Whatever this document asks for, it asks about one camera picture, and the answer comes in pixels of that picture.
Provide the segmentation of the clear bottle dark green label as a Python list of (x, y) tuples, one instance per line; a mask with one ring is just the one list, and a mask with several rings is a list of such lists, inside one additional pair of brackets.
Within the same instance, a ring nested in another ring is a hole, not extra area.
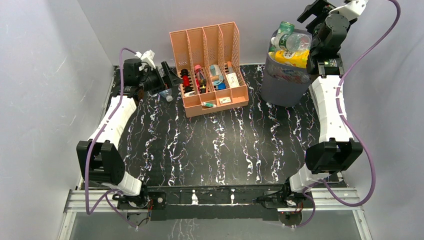
[(270, 40), (278, 50), (301, 53), (310, 49), (311, 38), (303, 33), (280, 33)]

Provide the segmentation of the green tinted bottle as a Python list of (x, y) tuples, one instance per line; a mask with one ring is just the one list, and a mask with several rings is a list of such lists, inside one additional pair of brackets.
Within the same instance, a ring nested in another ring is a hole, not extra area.
[(295, 25), (290, 22), (282, 21), (277, 29), (276, 35), (270, 40), (270, 52), (287, 50), (287, 40), (294, 33)]

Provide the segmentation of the clear bottle blue label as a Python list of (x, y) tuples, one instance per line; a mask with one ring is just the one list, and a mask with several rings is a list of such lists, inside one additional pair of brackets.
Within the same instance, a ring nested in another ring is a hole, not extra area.
[(172, 89), (166, 89), (163, 90), (159, 93), (159, 95), (164, 98), (167, 102), (172, 102), (173, 101), (173, 95), (172, 95)]

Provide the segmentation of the yellow juice bottle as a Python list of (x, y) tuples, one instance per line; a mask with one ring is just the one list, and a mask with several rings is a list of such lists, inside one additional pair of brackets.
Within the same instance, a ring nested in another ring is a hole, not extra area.
[(280, 64), (305, 69), (309, 52), (309, 50), (303, 52), (279, 50), (275, 53), (274, 60)]

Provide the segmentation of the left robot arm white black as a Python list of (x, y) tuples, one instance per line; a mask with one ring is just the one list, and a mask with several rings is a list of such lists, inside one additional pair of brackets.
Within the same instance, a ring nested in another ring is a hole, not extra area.
[(114, 199), (133, 208), (149, 203), (147, 187), (125, 169), (118, 149), (121, 136), (146, 92), (157, 94), (177, 87), (183, 81), (161, 62), (163, 73), (147, 61), (126, 59), (122, 65), (121, 83), (113, 93), (109, 107), (96, 131), (76, 146), (80, 170), (85, 182), (94, 182), (114, 190)]

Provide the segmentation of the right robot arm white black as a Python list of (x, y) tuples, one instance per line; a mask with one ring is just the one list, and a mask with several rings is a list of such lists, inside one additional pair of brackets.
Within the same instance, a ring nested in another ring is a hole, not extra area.
[(313, 78), (309, 90), (320, 122), (320, 136), (318, 143), (306, 150), (304, 165), (286, 180), (281, 190), (257, 198), (267, 207), (298, 208), (306, 200), (311, 185), (347, 170), (363, 152), (343, 121), (346, 114), (341, 78), (345, 71), (339, 51), (366, 5), (365, 0), (347, 0), (336, 7), (326, 0), (316, 0), (297, 19), (304, 22), (315, 16), (306, 26), (311, 34), (306, 70)]

